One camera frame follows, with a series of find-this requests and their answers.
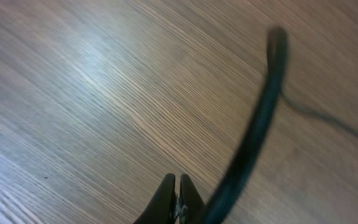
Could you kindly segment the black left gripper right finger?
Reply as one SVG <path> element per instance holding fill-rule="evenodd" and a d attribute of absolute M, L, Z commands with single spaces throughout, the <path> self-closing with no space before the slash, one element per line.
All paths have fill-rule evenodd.
<path fill-rule="evenodd" d="M 193 223 L 204 207 L 204 202 L 188 174 L 180 177 L 178 198 L 180 224 Z"/>

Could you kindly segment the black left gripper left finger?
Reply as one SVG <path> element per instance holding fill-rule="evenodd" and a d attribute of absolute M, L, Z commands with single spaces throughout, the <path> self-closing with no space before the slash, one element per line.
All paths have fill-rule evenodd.
<path fill-rule="evenodd" d="M 149 204 L 134 224 L 174 223 L 175 208 L 175 175 L 168 173 L 165 175 Z"/>

